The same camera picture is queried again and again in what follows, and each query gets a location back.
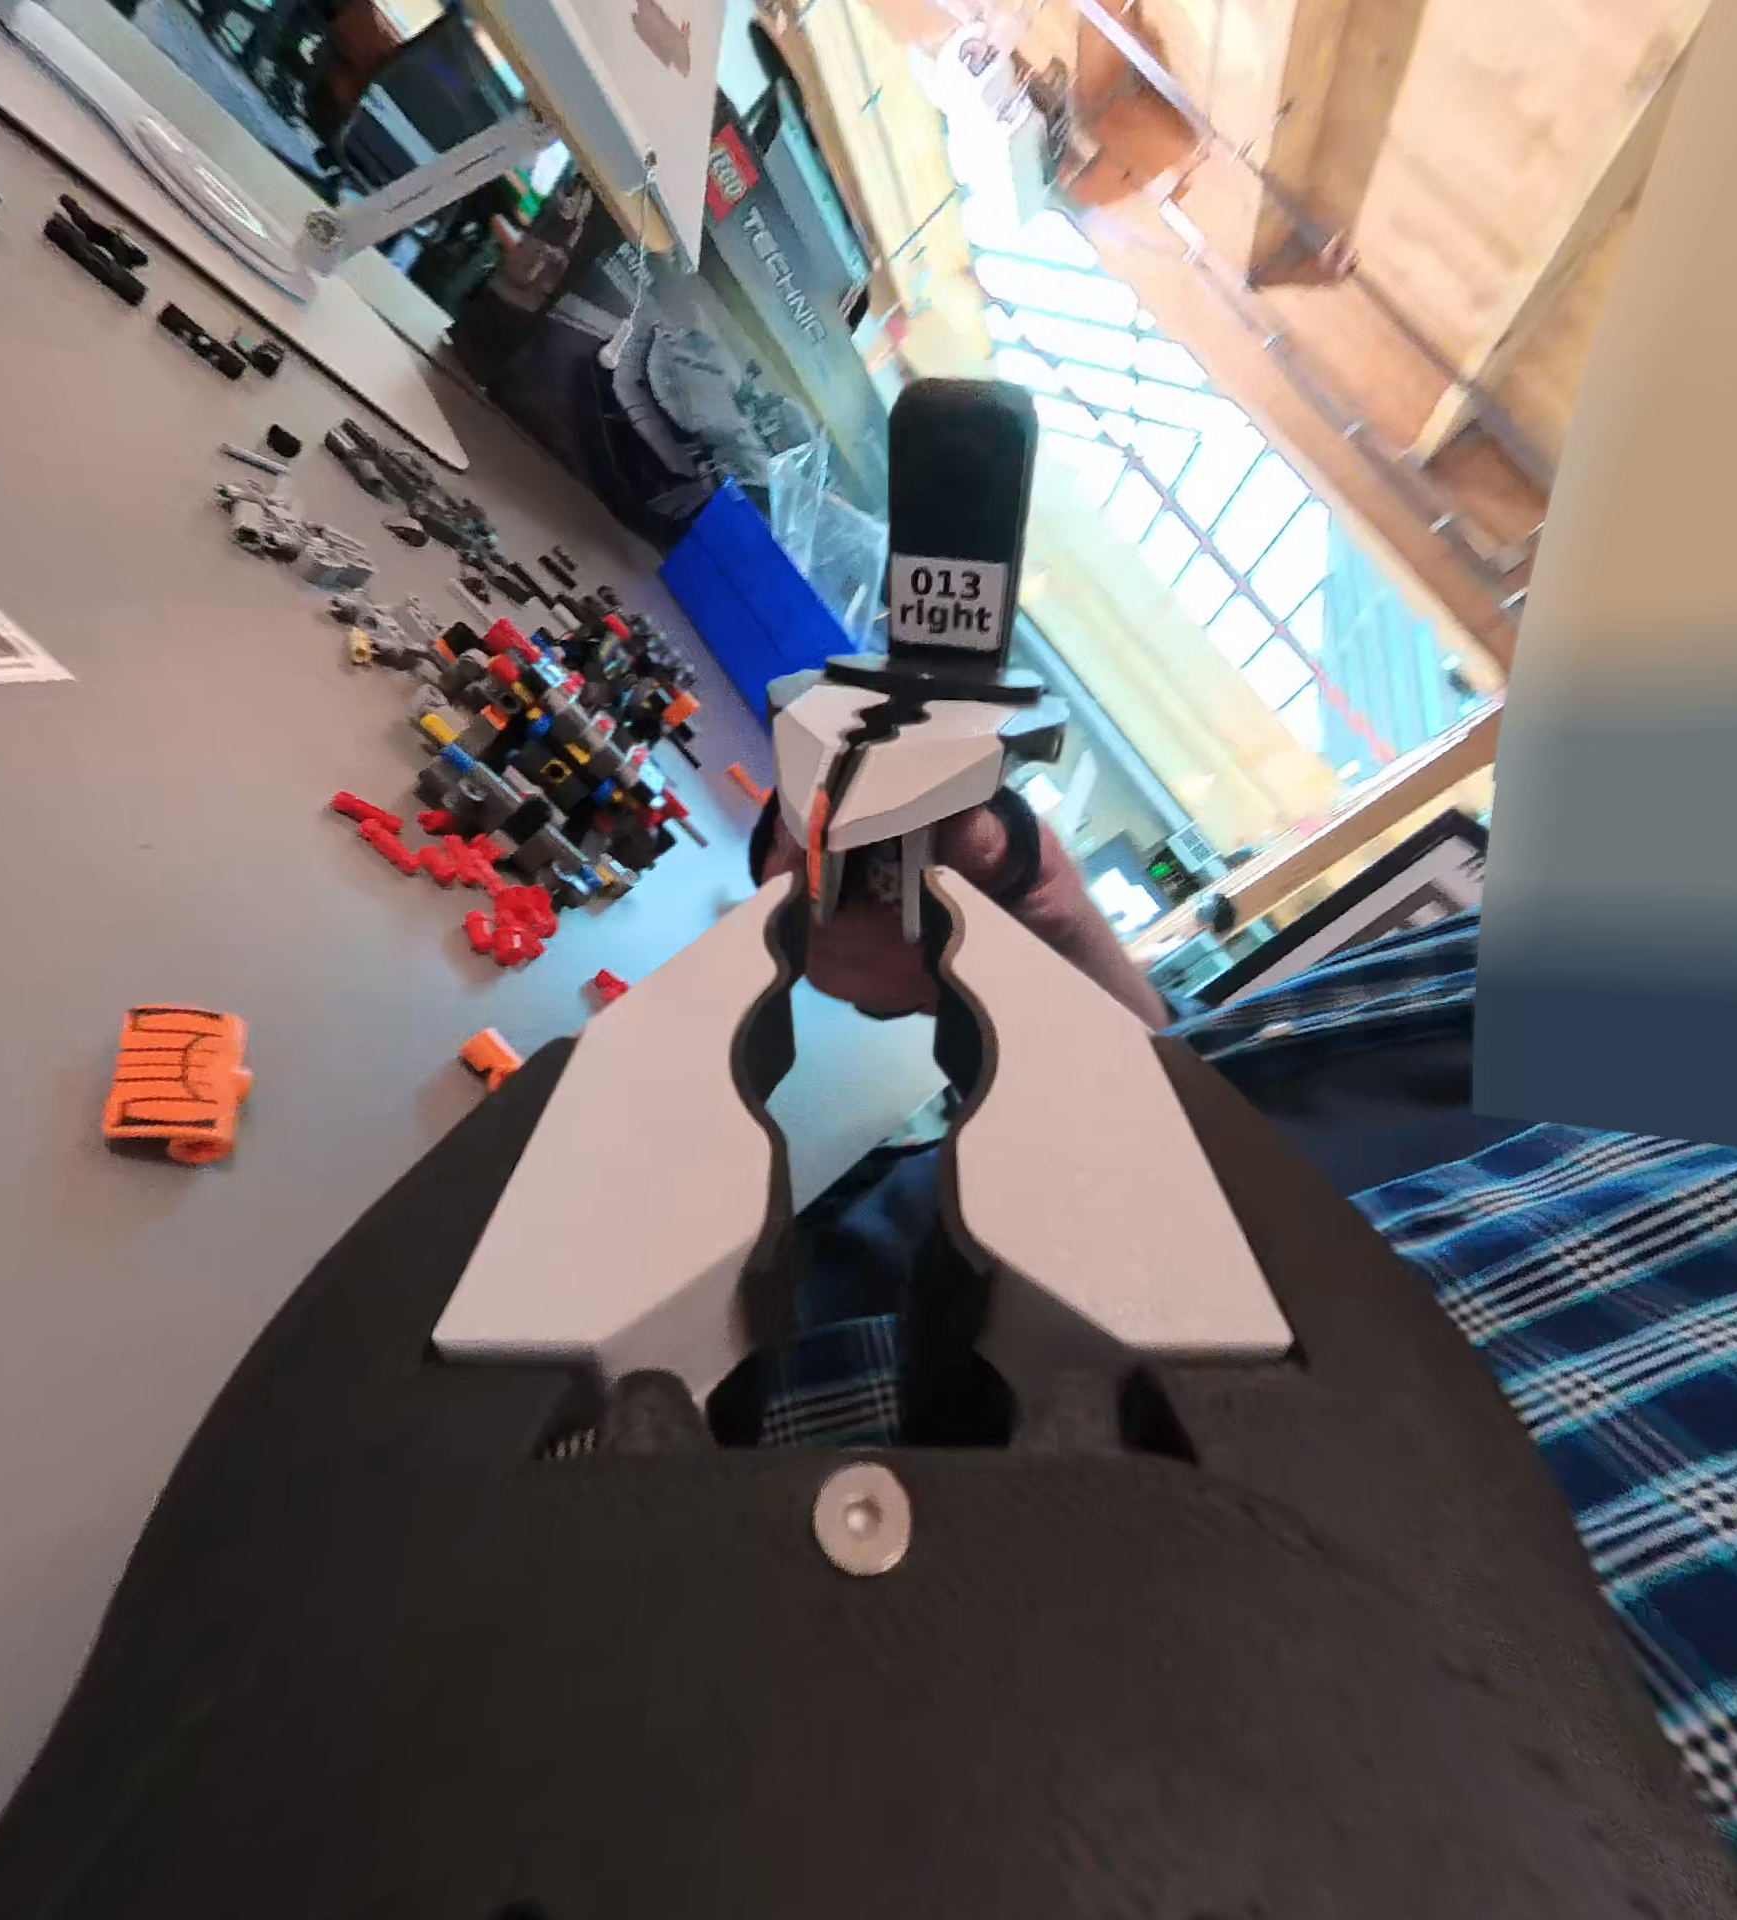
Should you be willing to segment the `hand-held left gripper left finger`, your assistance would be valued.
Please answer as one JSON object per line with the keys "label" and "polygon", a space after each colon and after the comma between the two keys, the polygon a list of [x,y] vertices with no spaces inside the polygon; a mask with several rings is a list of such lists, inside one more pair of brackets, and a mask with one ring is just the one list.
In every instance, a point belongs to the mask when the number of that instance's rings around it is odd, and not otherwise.
{"label": "hand-held left gripper left finger", "polygon": [[804,883],[775,877],[592,1016],[432,1328],[453,1364],[665,1374],[703,1407],[754,1344],[791,1222],[768,1097],[795,1061]]}

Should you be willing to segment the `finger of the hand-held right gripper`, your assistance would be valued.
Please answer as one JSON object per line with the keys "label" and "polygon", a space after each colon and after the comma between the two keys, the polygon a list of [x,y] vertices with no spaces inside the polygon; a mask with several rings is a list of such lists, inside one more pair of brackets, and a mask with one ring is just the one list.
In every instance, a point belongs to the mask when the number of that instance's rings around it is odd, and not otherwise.
{"label": "finger of the hand-held right gripper", "polygon": [[[848,757],[862,718],[886,706],[880,693],[804,693],[775,722],[777,800],[785,833],[804,853],[814,800]],[[827,828],[829,843],[854,853],[886,841],[886,741],[862,744]]]}
{"label": "finger of the hand-held right gripper", "polygon": [[829,864],[894,843],[905,942],[923,938],[923,880],[938,823],[984,805],[1004,765],[1000,717],[920,717],[839,749],[829,780]]}

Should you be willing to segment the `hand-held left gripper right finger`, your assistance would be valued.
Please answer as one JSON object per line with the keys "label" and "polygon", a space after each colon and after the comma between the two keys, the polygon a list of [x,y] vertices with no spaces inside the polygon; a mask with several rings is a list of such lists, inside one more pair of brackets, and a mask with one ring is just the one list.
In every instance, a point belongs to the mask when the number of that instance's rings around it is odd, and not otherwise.
{"label": "hand-held left gripper right finger", "polygon": [[930,866],[937,1038],[961,1093],[943,1218],[977,1353],[1027,1411],[1139,1369],[1284,1364],[1295,1332],[1159,1036],[966,877]]}

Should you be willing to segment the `person's right forearm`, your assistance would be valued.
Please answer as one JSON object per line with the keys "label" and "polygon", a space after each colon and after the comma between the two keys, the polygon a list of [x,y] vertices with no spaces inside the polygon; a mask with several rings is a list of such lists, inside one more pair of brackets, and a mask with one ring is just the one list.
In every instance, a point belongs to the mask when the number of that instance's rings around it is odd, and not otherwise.
{"label": "person's right forearm", "polygon": [[1217,1068],[1294,1071],[1473,1035],[1481,909],[1345,948],[1167,1027]]}

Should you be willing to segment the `partly built lego model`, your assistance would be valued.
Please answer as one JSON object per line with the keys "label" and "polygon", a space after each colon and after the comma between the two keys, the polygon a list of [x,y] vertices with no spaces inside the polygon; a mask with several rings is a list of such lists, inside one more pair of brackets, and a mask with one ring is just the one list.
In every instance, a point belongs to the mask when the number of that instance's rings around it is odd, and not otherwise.
{"label": "partly built lego model", "polygon": [[403,657],[427,761],[424,838],[558,905],[628,894],[674,846],[706,846],[674,779],[699,715],[695,668],[614,589],[556,592],[486,626],[456,622]]}

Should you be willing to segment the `pile of red lego pieces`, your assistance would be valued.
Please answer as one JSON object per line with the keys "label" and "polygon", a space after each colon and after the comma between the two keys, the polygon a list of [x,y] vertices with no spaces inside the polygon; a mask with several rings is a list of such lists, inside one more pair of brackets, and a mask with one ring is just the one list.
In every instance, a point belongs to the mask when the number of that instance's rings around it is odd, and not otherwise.
{"label": "pile of red lego pieces", "polygon": [[408,820],[346,788],[329,796],[326,811],[399,877],[464,894],[463,937],[472,954],[502,970],[528,968],[545,957],[558,932],[553,894],[536,883],[502,877],[486,833],[467,833],[446,808]]}

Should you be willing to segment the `black lego set box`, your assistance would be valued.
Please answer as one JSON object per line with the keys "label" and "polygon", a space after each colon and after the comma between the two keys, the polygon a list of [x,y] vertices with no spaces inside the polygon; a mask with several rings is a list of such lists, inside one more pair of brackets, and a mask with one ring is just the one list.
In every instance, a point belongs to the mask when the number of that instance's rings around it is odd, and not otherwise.
{"label": "black lego set box", "polygon": [[814,446],[876,514],[886,406],[854,342],[864,294],[789,163],[777,106],[718,95],[699,262],[622,230],[567,166],[497,240],[448,345],[501,413],[643,541],[670,548],[723,484],[768,505],[775,460]]}

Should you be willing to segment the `orange lego panel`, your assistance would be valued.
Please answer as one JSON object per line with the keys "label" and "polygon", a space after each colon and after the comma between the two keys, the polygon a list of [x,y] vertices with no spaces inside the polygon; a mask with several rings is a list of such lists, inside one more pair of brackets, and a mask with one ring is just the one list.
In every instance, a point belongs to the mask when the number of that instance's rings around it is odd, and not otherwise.
{"label": "orange lego panel", "polygon": [[236,1151],[252,1093],[250,1033],[241,1016],[184,1005],[139,1005],[121,1018],[103,1141],[204,1169]]}

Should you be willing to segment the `pile of dark grey lego beams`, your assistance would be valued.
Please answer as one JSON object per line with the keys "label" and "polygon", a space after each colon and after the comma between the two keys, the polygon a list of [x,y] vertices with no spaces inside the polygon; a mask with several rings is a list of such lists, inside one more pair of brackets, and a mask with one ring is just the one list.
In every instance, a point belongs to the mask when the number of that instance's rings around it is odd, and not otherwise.
{"label": "pile of dark grey lego beams", "polygon": [[[232,475],[213,489],[229,538],[244,552],[293,569],[310,589],[346,592],[366,586],[377,565],[368,542],[313,516],[294,492],[305,443],[278,425],[263,446],[218,443]],[[512,606],[546,605],[576,589],[572,560],[556,550],[535,565],[518,562],[493,521],[471,496],[450,491],[421,454],[384,443],[352,419],[338,419],[320,439],[320,452],[377,510],[381,531],[410,550],[435,546],[453,559],[454,583],[480,606],[501,598]]]}

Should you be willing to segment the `group of black lego cylinders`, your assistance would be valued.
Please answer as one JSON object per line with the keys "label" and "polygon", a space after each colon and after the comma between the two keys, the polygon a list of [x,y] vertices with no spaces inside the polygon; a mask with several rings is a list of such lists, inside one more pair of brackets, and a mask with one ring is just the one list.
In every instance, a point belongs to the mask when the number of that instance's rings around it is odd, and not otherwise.
{"label": "group of black lego cylinders", "polygon": [[[149,254],[123,228],[91,215],[73,195],[62,195],[45,218],[42,238],[129,309],[139,311],[149,298],[147,281],[140,274],[151,261]],[[244,335],[224,339],[174,302],[161,307],[157,326],[193,358],[229,380],[248,373],[273,379],[285,363],[281,342]]]}

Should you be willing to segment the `person's right hand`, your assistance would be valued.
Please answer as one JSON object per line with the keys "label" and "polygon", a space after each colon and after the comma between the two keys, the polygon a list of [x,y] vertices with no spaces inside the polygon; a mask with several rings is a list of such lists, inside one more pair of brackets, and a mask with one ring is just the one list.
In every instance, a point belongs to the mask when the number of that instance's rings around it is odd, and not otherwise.
{"label": "person's right hand", "polygon": [[[1175,1006],[1130,962],[1088,897],[1071,855],[1024,802],[997,798],[938,824],[930,857],[1000,905],[1151,1033],[1177,1022]],[[899,899],[884,901],[867,883],[848,880],[833,920],[810,932],[806,979],[817,993],[872,1020],[934,1013],[934,979],[923,948],[903,937]]]}

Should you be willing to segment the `clear plastic bag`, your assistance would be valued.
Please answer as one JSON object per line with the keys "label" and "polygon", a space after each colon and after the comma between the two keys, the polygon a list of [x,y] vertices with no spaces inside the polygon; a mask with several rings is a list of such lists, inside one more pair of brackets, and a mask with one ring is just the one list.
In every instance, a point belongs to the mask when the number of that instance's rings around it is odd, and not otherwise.
{"label": "clear plastic bag", "polygon": [[882,622],[889,534],[884,521],[834,491],[834,478],[833,440],[824,429],[772,454],[770,533],[842,632],[864,646]]}

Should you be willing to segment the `blue plastic bin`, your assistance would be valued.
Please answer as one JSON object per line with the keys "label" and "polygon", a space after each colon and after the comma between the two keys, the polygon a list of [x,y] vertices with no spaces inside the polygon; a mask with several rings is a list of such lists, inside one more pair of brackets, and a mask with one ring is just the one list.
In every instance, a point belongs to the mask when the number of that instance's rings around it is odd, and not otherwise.
{"label": "blue plastic bin", "polygon": [[770,684],[856,653],[736,483],[713,492],[659,576],[760,725]]}

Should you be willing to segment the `black framed tag sign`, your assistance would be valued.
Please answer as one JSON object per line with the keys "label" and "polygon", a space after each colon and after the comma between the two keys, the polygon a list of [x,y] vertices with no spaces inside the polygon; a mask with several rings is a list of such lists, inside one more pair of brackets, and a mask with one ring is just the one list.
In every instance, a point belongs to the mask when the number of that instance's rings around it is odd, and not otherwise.
{"label": "black framed tag sign", "polygon": [[1279,987],[1344,952],[1481,905],[1490,830],[1451,808],[1192,994],[1199,1010]]}

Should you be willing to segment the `white monitor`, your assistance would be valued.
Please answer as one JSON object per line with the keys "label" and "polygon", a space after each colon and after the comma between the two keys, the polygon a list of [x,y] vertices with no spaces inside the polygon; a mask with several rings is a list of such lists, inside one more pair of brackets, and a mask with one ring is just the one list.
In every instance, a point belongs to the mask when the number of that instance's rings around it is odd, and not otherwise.
{"label": "white monitor", "polygon": [[469,2],[616,225],[695,272],[724,2]]}

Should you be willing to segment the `white flat stand base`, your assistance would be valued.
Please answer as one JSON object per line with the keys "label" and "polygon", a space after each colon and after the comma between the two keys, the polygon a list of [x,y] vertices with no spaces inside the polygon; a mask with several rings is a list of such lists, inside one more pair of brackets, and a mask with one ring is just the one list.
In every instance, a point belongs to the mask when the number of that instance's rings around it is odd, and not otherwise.
{"label": "white flat stand base", "polygon": [[0,118],[316,365],[440,468],[469,454],[430,363],[354,291],[298,266],[281,215],[34,4],[0,7]]}

